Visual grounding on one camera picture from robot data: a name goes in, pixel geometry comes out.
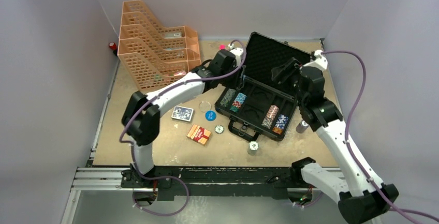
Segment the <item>black poker chip case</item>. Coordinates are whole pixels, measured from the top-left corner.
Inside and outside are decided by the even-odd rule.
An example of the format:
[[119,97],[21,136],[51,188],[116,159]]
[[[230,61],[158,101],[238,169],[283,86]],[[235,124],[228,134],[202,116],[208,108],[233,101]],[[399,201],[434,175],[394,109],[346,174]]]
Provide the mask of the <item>black poker chip case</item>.
[[[247,142],[256,141],[260,135],[274,141],[282,141],[286,129],[281,135],[270,128],[262,127],[262,121],[271,105],[279,107],[278,115],[289,117],[289,125],[296,111],[297,104],[287,89],[271,80],[271,69],[285,64],[292,57],[300,63],[308,63],[310,53],[295,48],[285,42],[262,35],[258,32],[250,34],[246,45],[244,86],[236,90],[227,107],[220,105],[220,100],[229,88],[225,88],[215,103],[215,110],[229,118],[228,130]],[[230,111],[230,106],[238,93],[247,96],[238,113]]]

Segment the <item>white poker chip stack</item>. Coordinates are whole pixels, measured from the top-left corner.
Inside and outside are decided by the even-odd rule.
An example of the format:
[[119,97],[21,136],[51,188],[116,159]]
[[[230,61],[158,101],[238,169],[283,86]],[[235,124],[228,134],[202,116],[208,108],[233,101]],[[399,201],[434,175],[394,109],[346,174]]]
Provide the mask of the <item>white poker chip stack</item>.
[[297,133],[304,133],[309,128],[308,123],[305,120],[302,120],[297,126],[296,126],[296,132]]
[[247,153],[248,153],[250,156],[254,156],[254,155],[257,154],[258,149],[259,149],[259,144],[258,144],[258,142],[256,142],[256,141],[251,141],[251,142],[248,143]]

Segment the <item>white poker chip stack front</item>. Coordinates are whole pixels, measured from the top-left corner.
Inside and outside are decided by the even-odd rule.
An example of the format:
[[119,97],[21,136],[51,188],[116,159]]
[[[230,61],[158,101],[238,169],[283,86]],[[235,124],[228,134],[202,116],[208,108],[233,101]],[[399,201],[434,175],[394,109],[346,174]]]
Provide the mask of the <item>white poker chip stack front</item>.
[[256,141],[251,141],[251,142],[248,143],[247,153],[248,153],[250,156],[254,156],[254,155],[257,154],[258,149],[259,149],[259,144],[258,144],[258,142],[256,142]]

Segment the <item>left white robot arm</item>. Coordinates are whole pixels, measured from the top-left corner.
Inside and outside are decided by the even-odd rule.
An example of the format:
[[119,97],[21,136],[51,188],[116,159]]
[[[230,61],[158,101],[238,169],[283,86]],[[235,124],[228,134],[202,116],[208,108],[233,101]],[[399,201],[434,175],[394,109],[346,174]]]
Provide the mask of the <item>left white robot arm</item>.
[[122,116],[124,129],[120,142],[124,143],[123,137],[129,136],[127,143],[131,145],[136,183],[149,187],[154,182],[152,143],[159,135],[161,117],[218,85],[237,86],[242,81],[245,56],[243,48],[219,50],[207,65],[195,67],[176,82],[146,94],[140,91],[132,94]]

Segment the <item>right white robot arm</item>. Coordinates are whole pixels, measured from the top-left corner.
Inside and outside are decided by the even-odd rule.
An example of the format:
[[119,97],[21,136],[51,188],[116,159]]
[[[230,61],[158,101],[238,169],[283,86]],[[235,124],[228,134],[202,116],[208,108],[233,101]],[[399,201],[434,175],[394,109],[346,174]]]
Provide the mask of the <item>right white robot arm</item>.
[[320,56],[306,64],[291,58],[271,70],[271,80],[292,94],[301,118],[324,142],[344,176],[340,179],[306,158],[292,164],[290,178],[297,186],[307,183],[320,189],[338,205],[347,223],[364,223],[388,212],[399,192],[370,167],[346,133],[341,112],[324,96],[323,72],[327,67],[327,59]]

